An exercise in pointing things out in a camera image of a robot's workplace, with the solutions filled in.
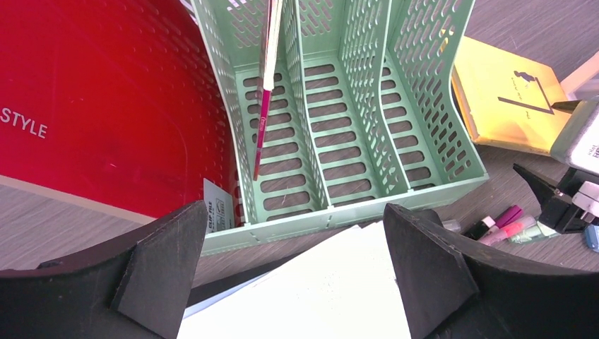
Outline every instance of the white paper sheet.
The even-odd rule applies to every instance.
[[[410,338],[382,222],[352,227],[183,320],[179,339]]]

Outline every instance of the gray floor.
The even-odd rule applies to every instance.
[[[599,49],[596,0],[478,0],[466,35],[541,61],[563,79]],[[438,210],[443,219],[470,225],[513,203],[538,213],[536,200],[511,170],[517,162],[559,179],[565,167],[546,157],[490,147],[479,152],[491,179],[459,202]],[[0,269],[34,268],[127,232],[137,224],[48,198],[0,186]],[[216,280],[262,263],[304,251],[339,230],[288,239],[202,258],[195,284]],[[599,270],[599,254],[579,234],[500,249],[558,266]]]

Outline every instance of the yellow book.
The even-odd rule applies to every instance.
[[[570,114],[551,67],[464,37],[451,77],[472,141],[549,155]]]

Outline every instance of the green plastic shelf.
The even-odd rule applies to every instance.
[[[261,175],[262,0],[193,0],[235,142],[244,224],[203,255],[433,208],[488,179],[451,99],[473,0],[285,0]]]

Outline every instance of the red storage box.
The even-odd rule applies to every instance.
[[[176,0],[0,5],[0,184],[146,222],[237,186],[230,127]]]

